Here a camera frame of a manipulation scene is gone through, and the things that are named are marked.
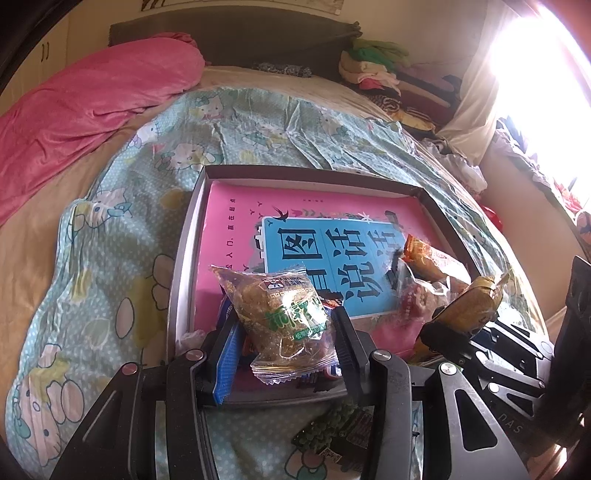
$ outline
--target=bolt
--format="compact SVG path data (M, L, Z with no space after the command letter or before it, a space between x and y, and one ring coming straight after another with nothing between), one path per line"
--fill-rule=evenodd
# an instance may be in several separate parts
M124 375L133 375L137 371L138 371L138 365L135 363L132 363L132 362L125 364L124 366L121 367L121 372Z
M457 372L457 367L454 364L449 364L447 362L439 365L439 369L446 375L455 375Z
M190 362L199 362L204 356L205 354L198 348L189 350L187 353L185 353L185 358Z
M378 362L387 362L392 358L392 354L387 350L374 350L371 355L374 360L377 360Z

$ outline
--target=beige bedsheet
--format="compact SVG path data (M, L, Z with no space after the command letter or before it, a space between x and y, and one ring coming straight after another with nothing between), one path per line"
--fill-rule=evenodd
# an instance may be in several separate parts
M257 87L304 98L318 105L363 117L389 120L376 105L345 86L319 77L302 79L237 67L210 67L203 73L197 89L219 86ZM168 104L149 109L136 116L91 154L81 158L47 183L4 226L0 228L0 434L5 438L5 399L17 373L18 360L31 319L51 283L57 246L57 228L62 211L74 199L85 197L87 191L109 159L128 141L133 133ZM423 153L474 209L476 202L460 184L429 154ZM505 249L515 272L525 279L505 238L492 226L491 231ZM524 294L537 308L531 287L525 281ZM534 322L540 332L545 326L539 309Z

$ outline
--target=wall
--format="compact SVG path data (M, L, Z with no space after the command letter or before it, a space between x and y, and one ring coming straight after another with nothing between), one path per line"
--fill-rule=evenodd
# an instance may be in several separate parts
M207 1L166 9L237 3ZM106 47L111 24L153 13L141 13L140 4L141 0L83 0L70 14L68 64ZM486 0L345 0L340 15L275 2L240 4L294 9L342 22L358 21L366 38L398 42L411 51L413 62L438 62L443 72L460 77L478 47L486 15Z
M482 195L503 222L503 234L523 267L545 319L564 307L573 258L583 251L565 218L510 159L489 148L480 164Z

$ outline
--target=gold snack package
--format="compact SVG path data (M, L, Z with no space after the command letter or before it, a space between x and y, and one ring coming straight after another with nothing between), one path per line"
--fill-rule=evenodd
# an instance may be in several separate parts
M433 321L442 322L458 333L473 337L493 319L503 299L503 287L508 280L507 274L497 281L493 277L478 277ZM414 344L414 355L408 362L417 364L436 355L438 354L429 350L421 339L417 338Z
M259 355L264 383L279 383L337 362L332 324L305 270L245 273L211 266Z

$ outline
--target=curtain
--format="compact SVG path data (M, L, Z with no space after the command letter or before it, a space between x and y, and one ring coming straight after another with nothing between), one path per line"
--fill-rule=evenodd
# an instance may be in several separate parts
M491 48L496 36L518 15L502 0L489 0L480 43L460 89L460 105L438 135L464 155L472 166L482 160L496 128L499 83L491 70Z

